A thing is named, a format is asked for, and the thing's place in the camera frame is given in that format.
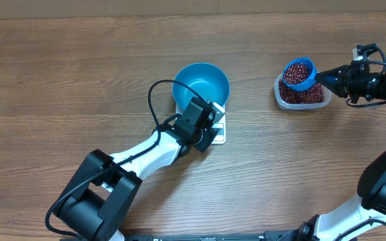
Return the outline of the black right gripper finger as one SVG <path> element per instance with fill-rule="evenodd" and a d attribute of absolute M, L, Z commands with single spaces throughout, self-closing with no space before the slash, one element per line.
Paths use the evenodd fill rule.
<path fill-rule="evenodd" d="M 318 83 L 323 85 L 325 88 L 329 89 L 332 93 L 334 93 L 338 97 L 346 98 L 348 96 L 348 92 L 345 89 L 345 87 L 338 82 L 318 80 Z"/>
<path fill-rule="evenodd" d="M 342 65 L 331 70 L 318 72 L 314 79 L 317 82 L 346 82 L 346 74 L 349 67 L 349 65 Z"/>

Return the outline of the blue plastic measuring scoop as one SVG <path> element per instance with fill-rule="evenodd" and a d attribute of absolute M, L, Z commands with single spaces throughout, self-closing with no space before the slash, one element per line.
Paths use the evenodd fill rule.
<path fill-rule="evenodd" d="M 297 58 L 290 62 L 283 71 L 284 84 L 297 92 L 305 91 L 315 85 L 317 69 L 311 59 Z"/>

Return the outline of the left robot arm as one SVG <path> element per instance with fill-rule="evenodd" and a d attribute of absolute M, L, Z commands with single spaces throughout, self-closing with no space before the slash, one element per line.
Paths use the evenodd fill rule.
<path fill-rule="evenodd" d="M 191 148 L 205 152 L 224 114 L 219 104 L 194 97 L 133 148 L 112 155 L 92 151 L 48 210 L 47 229 L 76 240 L 124 240 L 119 228 L 143 180 Z"/>

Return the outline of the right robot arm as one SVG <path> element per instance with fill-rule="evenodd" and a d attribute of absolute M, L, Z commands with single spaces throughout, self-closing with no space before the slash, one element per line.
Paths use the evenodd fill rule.
<path fill-rule="evenodd" d="M 372 72 L 369 58 L 381 53 L 377 44 L 357 45 L 353 60 L 332 70 L 318 73 L 315 80 L 356 107 L 363 97 L 386 104 L 386 60 L 378 64 L 380 72 Z M 281 236 L 281 240 L 356 240 L 357 236 L 376 228 L 386 227 L 386 150 L 362 173 L 356 194 L 327 214 L 316 215 L 297 229 Z"/>

